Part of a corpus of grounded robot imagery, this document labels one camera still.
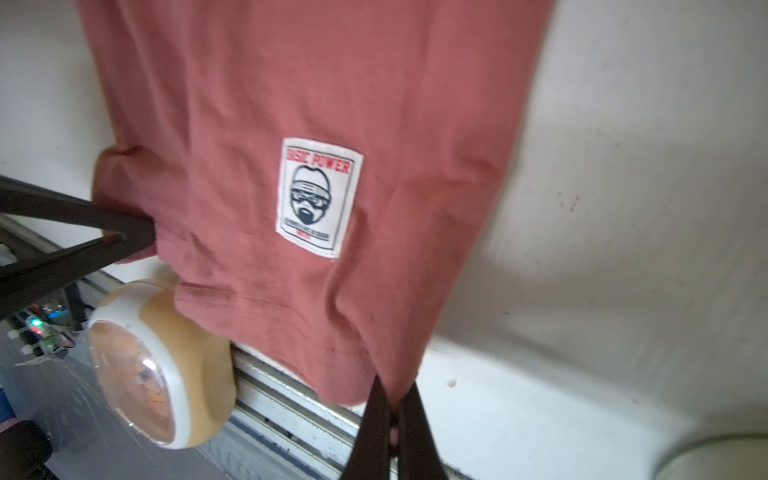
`gray floor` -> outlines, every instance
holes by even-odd
[[[60,480],[224,480],[227,475],[198,449],[159,449],[109,409],[88,363],[84,337],[62,361],[14,366],[23,358],[0,324],[0,381],[17,415],[48,434],[55,453],[48,467]]]

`white surface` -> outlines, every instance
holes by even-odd
[[[74,10],[0,8],[0,173],[86,197],[111,138]],[[419,376],[447,462],[645,480],[684,439],[768,429],[767,19],[763,0],[558,4]]]

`wrinkled fabric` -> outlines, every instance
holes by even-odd
[[[176,307],[329,402],[398,402],[507,170],[549,0],[79,0]],[[275,232],[285,137],[365,156],[340,257]]]

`white label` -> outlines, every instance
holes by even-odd
[[[349,148],[304,138],[283,140],[277,233],[312,253],[338,258],[362,159]]]

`beige lamp housing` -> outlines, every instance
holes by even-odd
[[[115,290],[88,322],[101,390],[125,421],[166,449],[214,437],[235,404],[230,342],[174,308],[173,285]]]

